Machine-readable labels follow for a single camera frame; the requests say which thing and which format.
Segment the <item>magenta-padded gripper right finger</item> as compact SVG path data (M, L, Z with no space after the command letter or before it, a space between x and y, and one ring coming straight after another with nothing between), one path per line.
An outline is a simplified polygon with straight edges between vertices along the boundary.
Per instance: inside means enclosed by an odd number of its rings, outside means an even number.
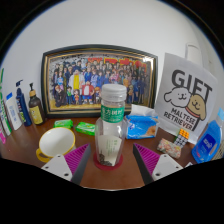
M145 185L182 169L168 154L159 155L137 143L133 144L133 154Z

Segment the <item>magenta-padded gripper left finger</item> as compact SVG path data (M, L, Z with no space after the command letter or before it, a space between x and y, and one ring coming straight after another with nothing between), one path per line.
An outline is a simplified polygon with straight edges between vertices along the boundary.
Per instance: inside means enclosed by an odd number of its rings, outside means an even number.
M57 154L42 169L79 185L83 178L90 154L91 146L85 144L66 155Z

